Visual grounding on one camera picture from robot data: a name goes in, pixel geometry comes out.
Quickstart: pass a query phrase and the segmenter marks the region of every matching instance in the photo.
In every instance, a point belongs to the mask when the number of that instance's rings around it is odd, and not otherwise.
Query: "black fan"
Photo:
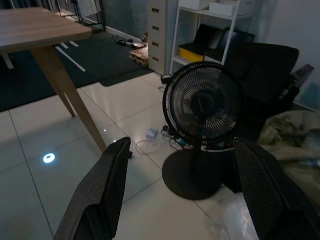
[[[193,149],[171,154],[163,164],[167,187],[180,197],[200,200],[221,186],[224,151],[208,152],[223,142],[238,122],[243,106],[240,84],[222,65],[191,63],[174,74],[163,94],[164,117],[175,135]]]

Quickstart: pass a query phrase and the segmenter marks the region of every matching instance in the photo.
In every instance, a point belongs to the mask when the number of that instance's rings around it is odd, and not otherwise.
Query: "beige fabric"
[[[273,116],[266,121],[258,144],[279,160],[320,210],[320,113],[287,111]]]

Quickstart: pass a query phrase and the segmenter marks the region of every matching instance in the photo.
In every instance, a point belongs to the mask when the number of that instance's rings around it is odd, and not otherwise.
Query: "fan stand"
[[[214,195],[222,184],[222,161],[227,152],[183,149],[171,154],[162,166],[166,186],[178,196],[202,200]]]

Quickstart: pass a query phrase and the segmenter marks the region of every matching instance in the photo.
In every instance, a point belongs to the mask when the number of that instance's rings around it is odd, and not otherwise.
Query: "clutter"
[[[129,56],[132,61],[140,64],[143,67],[147,67],[149,65],[149,55],[148,55],[148,47],[144,47],[138,50],[134,50],[130,52]]]
[[[258,144],[274,155],[285,173],[320,211],[320,113],[287,111],[270,117]]]
[[[119,35],[113,35],[112,37],[117,44],[127,46],[132,49],[141,49],[146,46],[144,43],[134,42],[132,39],[125,39]]]

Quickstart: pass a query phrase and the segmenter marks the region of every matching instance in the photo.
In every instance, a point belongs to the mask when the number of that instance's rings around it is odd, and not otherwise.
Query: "fan grille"
[[[199,94],[205,97],[203,103],[211,110],[204,118],[193,107],[193,99]],[[203,145],[224,140],[236,126],[242,104],[238,81],[222,65],[206,61],[181,68],[163,95],[168,124],[187,142],[201,141]]]

